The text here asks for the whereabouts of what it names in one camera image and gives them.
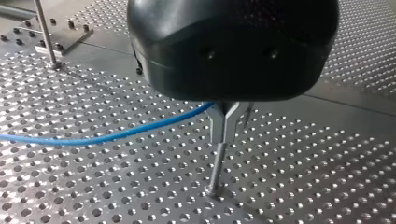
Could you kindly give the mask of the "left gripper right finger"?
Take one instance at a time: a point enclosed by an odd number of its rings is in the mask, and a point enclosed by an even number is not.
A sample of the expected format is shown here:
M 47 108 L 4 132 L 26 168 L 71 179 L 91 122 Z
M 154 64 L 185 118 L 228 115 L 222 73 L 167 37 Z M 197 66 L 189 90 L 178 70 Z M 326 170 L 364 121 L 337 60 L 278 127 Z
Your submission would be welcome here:
M 235 139 L 237 121 L 244 114 L 249 114 L 252 102 L 229 102 L 225 106 L 224 141 L 232 143 Z

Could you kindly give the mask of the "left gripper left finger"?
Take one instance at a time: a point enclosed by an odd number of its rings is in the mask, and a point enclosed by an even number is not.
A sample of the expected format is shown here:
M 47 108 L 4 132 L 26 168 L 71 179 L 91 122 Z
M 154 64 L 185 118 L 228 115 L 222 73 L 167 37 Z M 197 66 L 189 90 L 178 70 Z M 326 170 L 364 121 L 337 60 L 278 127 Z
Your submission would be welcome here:
M 221 104 L 214 103 L 205 112 L 210 118 L 210 140 L 212 144 L 223 141 L 224 113 Z

